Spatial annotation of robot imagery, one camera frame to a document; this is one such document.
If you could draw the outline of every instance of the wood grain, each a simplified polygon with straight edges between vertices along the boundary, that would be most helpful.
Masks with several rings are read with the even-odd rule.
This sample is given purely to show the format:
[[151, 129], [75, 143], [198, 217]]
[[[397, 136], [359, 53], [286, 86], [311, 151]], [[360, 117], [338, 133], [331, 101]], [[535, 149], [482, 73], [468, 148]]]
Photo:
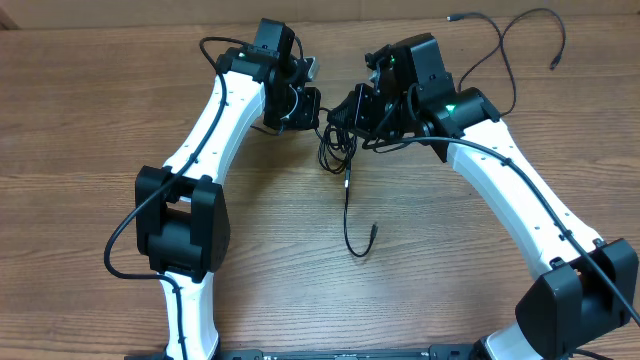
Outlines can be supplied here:
[[[640, 23], [567, 17], [560, 66], [555, 23], [510, 32], [518, 106], [506, 119], [528, 159], [587, 224], [640, 249]], [[508, 19], [499, 19], [502, 26]], [[291, 24], [321, 64], [323, 105], [366, 81], [363, 54], [421, 32], [458, 78], [496, 43], [481, 21]], [[255, 25], [0, 33], [0, 358], [121, 359], [162, 349], [157, 282], [121, 281], [102, 265], [133, 205], [144, 164], [159, 166], [202, 111], [214, 74], [205, 35], [251, 40]], [[226, 49], [212, 44], [212, 53]], [[468, 83], [500, 108], [511, 90], [494, 58]], [[373, 221], [371, 255], [342, 238], [343, 178], [323, 172], [314, 134], [251, 132], [225, 185], [233, 240], [216, 274], [224, 348], [327, 350], [471, 342], [511, 322], [532, 283], [476, 191], [428, 148], [354, 160], [350, 232]], [[148, 271], [133, 231], [115, 266]], [[635, 359], [627, 326], [588, 349]]]
[[640, 0], [0, 0], [21, 29], [253, 24], [280, 21], [442, 19], [483, 11], [516, 16], [536, 7], [569, 15], [630, 15]]

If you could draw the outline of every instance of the wooden surface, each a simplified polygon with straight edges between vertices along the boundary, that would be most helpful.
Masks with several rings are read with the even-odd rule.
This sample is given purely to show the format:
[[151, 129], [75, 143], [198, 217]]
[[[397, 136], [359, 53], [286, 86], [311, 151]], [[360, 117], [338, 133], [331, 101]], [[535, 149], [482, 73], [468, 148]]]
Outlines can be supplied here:
[[441, 19], [468, 11], [515, 16], [545, 6], [567, 16], [630, 15], [640, 11], [640, 0], [0, 0], [0, 8], [21, 29], [253, 24], [263, 17], [287, 22]]
[[[507, 19], [499, 19], [502, 26]], [[639, 17], [567, 17], [568, 43], [548, 18], [507, 39], [520, 97], [506, 121], [561, 199], [607, 240], [640, 250]], [[439, 41], [458, 78], [495, 43], [481, 21], [291, 24], [321, 64], [323, 105], [367, 72], [363, 54], [421, 32]], [[162, 349], [160, 285], [111, 277], [107, 238], [132, 209], [134, 178], [161, 166], [206, 104], [213, 73], [205, 35], [251, 40], [255, 25], [0, 33], [0, 358], [121, 359]], [[213, 44], [212, 53], [226, 49]], [[499, 109], [511, 90], [497, 58], [477, 86]], [[532, 284], [517, 248], [477, 192], [429, 148], [358, 150], [350, 232], [342, 176], [323, 172], [314, 134], [251, 132], [225, 197], [233, 237], [216, 274], [223, 347], [376, 349], [472, 342], [513, 321]], [[134, 232], [115, 266], [148, 271]], [[587, 346], [637, 359], [632, 325]]]

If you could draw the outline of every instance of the wooden table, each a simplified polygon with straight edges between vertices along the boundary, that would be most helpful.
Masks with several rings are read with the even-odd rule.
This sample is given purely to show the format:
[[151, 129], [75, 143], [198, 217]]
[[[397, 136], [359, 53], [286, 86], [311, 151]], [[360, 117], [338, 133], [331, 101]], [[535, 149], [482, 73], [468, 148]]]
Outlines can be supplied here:
[[[499, 19], [504, 27], [508, 19]], [[638, 16], [519, 23], [507, 38], [519, 98], [512, 134], [587, 224], [640, 250]], [[363, 54], [432, 32], [457, 79], [496, 44], [480, 20], [290, 24], [318, 57], [323, 105], [367, 79]], [[213, 72], [206, 35], [252, 40], [255, 25], [0, 33], [0, 358], [121, 359], [167, 340], [156, 281], [122, 281], [102, 264], [108, 236], [132, 209], [134, 178], [160, 166], [204, 108]], [[212, 44], [212, 53], [228, 45]], [[511, 101], [495, 57], [477, 69], [499, 109]], [[328, 350], [473, 342], [513, 321], [532, 284], [507, 232], [466, 181], [421, 146], [358, 150], [350, 233], [342, 237], [343, 177], [322, 171], [311, 132], [251, 132], [228, 175], [233, 231], [216, 274], [223, 347]], [[148, 271], [132, 229], [115, 266]], [[629, 325], [592, 344], [636, 359]]]

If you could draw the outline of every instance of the tabletop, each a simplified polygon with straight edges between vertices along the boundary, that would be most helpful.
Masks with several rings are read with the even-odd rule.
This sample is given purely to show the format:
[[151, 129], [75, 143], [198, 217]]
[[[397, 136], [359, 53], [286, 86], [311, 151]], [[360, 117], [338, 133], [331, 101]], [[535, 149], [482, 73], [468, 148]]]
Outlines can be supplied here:
[[[504, 27], [507, 18], [497, 19]], [[528, 160], [606, 240], [640, 250], [640, 18], [519, 22], [506, 38], [518, 85], [505, 117]], [[0, 358], [122, 359], [167, 341], [157, 281], [123, 281], [102, 263], [134, 203], [143, 165], [161, 166], [204, 108], [214, 72], [204, 36], [251, 41], [256, 25], [0, 32]], [[292, 23], [317, 56], [323, 106], [368, 78], [364, 54], [431, 32], [454, 79], [497, 43], [481, 20]], [[212, 54], [228, 44], [211, 44]], [[500, 110], [511, 103], [494, 56], [465, 81]], [[533, 283], [515, 244], [478, 193], [430, 149], [359, 149], [349, 231], [343, 176], [323, 171], [312, 132], [251, 131], [225, 183], [232, 228], [215, 274], [224, 349], [416, 348], [475, 342], [514, 320]], [[128, 229], [114, 265], [148, 272]], [[640, 330], [585, 348], [635, 359]]]

